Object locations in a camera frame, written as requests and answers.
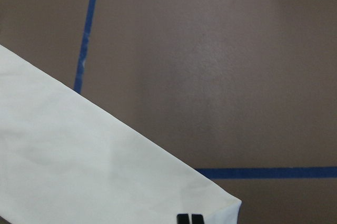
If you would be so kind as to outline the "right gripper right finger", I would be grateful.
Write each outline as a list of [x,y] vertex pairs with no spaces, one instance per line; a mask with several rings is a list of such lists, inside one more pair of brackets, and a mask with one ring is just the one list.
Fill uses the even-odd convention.
[[191,214],[192,224],[205,224],[202,214]]

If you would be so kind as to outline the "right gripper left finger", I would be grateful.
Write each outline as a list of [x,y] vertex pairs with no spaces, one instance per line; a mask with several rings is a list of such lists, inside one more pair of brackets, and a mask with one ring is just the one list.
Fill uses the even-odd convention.
[[179,213],[176,216],[177,224],[189,224],[189,214],[188,213]]

